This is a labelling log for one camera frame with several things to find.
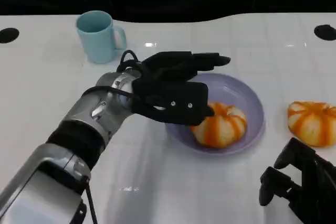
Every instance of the orange pumpkin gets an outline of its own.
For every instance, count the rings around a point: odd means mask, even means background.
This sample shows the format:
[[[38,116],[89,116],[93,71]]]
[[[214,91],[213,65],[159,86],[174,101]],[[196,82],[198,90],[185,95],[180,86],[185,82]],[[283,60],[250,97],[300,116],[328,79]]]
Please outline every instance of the orange pumpkin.
[[[197,141],[212,148],[224,148],[238,141],[246,131],[246,115],[233,105],[219,102],[208,105],[215,116],[207,117],[199,126],[190,128]]]
[[[336,142],[336,107],[325,102],[293,102],[288,107],[288,127],[307,145],[333,145]]]

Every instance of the purple bowl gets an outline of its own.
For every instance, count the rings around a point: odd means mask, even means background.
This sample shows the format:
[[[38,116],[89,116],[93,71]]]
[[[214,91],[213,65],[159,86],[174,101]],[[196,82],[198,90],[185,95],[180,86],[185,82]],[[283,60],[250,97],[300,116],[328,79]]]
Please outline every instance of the purple bowl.
[[[166,124],[167,132],[183,144],[201,152],[212,154],[233,154],[240,152],[261,139],[265,131],[265,116],[263,105],[257,94],[245,83],[225,74],[199,74],[191,81],[203,82],[209,88],[209,102],[232,104],[245,112],[247,131],[238,141],[226,148],[217,149],[201,145],[189,127],[177,124]]]

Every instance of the blue mug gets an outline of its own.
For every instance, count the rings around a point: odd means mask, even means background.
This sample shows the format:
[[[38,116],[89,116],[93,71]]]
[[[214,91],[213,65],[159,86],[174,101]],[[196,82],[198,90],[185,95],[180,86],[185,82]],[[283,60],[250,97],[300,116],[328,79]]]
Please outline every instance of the blue mug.
[[[113,19],[106,12],[92,10],[83,13],[76,21],[76,28],[84,52],[94,63],[107,63],[117,56],[116,49],[126,49],[124,30],[113,26]]]

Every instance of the tile surface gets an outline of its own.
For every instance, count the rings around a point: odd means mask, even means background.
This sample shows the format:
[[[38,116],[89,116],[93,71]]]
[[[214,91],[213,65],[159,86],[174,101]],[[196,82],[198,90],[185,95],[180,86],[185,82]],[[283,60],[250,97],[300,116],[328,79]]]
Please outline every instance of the tile surface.
[[[81,96],[118,60],[88,62],[76,16],[5,16],[0,27],[20,36],[0,44],[0,189],[44,143]],[[336,41],[317,38],[317,25],[336,26],[334,14],[248,14],[202,23],[134,24],[124,28],[129,48],[143,60],[164,50],[218,51],[232,58],[214,72],[247,83],[266,117],[262,140],[230,157],[194,152],[174,141],[165,125],[128,118],[92,171],[99,223],[299,223],[285,200],[258,203],[260,175],[290,139],[286,109],[295,100],[336,104]],[[317,150],[336,164],[336,147]],[[296,182],[300,175],[286,172]],[[91,223],[90,214],[85,223]]]

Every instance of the wire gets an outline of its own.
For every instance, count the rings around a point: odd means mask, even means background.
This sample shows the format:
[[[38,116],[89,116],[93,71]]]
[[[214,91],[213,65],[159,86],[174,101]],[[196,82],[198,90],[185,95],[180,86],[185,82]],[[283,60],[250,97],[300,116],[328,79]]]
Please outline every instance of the wire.
[[[138,98],[135,94],[132,94],[132,93],[120,90],[120,89],[115,89],[115,88],[110,87],[110,86],[94,86],[94,87],[89,88],[88,90],[86,90],[82,94],[82,96],[84,96],[84,95],[86,95],[88,93],[92,93],[92,92],[95,92],[95,91],[101,91],[101,90],[109,91],[111,93],[117,93],[117,94],[123,95],[123,96],[128,97],[128,98],[133,98],[133,99],[137,99]]]
[[[86,187],[86,195],[88,196],[88,201],[89,201],[90,212],[91,212],[91,217],[92,217],[93,224],[98,224],[96,212],[94,211],[93,200],[92,200],[92,195],[91,195],[91,190],[90,190],[89,184]]]
[[[133,59],[136,60],[136,61],[139,61],[137,56],[135,55],[135,53],[132,51],[132,50],[126,50],[122,56],[121,56],[121,60],[120,60],[120,63],[123,63],[124,62],[124,59],[125,59],[125,56],[127,54],[131,54],[133,56]]]

